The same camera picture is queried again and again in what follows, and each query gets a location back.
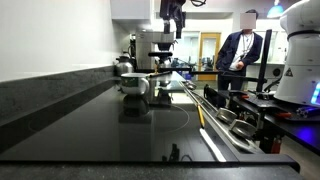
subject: white shirt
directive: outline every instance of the white shirt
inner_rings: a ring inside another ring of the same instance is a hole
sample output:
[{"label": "white shirt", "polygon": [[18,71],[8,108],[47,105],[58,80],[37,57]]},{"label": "white shirt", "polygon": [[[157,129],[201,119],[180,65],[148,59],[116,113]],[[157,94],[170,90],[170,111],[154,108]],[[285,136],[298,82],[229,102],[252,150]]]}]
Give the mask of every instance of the white shirt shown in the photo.
[{"label": "white shirt", "polygon": [[254,33],[240,35],[238,49],[229,67],[229,70],[239,71],[239,69],[237,69],[237,64],[241,60],[241,56],[245,57],[248,54],[248,52],[252,47],[253,41],[254,41]]}]

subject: white robot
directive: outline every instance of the white robot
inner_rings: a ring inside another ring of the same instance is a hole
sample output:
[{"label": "white robot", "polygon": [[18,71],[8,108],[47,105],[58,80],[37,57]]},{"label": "white robot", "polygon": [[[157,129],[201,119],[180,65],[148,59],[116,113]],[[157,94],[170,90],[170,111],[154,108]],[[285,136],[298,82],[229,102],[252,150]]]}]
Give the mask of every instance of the white robot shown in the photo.
[{"label": "white robot", "polygon": [[320,107],[320,0],[302,0],[280,18],[288,34],[287,61],[276,99]]}]

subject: wooden door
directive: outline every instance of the wooden door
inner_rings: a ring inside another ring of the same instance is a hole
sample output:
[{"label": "wooden door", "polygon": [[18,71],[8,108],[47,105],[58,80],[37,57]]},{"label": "wooden door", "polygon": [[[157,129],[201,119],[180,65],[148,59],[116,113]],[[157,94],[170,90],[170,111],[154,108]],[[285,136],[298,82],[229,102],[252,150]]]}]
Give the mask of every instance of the wooden door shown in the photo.
[{"label": "wooden door", "polygon": [[[220,48],[220,33],[201,33],[198,71],[213,71]],[[216,80],[216,75],[198,75],[198,80]]]}]

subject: blazer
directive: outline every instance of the blazer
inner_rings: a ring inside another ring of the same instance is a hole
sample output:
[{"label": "blazer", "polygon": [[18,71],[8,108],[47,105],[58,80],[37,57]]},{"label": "blazer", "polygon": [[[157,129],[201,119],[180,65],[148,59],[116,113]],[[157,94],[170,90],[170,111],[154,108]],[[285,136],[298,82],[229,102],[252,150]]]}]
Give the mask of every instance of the blazer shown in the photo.
[{"label": "blazer", "polygon": [[[240,70],[240,72],[242,72],[244,76],[246,74],[246,67],[260,58],[263,38],[255,32],[253,33],[254,41],[252,47],[244,59],[241,60],[244,63],[244,67]],[[218,70],[229,71],[229,67],[238,49],[241,34],[242,31],[232,33],[224,42],[218,53],[218,59],[216,63],[216,68]]]}]

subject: trousers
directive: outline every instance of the trousers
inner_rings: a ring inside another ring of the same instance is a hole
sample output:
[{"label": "trousers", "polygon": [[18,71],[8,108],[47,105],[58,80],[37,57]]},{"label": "trousers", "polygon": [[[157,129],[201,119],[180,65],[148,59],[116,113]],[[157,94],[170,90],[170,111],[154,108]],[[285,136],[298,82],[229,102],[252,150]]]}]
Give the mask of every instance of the trousers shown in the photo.
[{"label": "trousers", "polygon": [[[224,75],[245,76],[245,73],[243,71],[232,71],[231,73],[226,72]],[[242,90],[243,79],[224,75],[218,75],[218,90],[226,91],[228,90],[229,85],[231,85],[231,90]],[[218,96],[217,98],[218,108],[225,107],[226,99],[221,96]]]}]

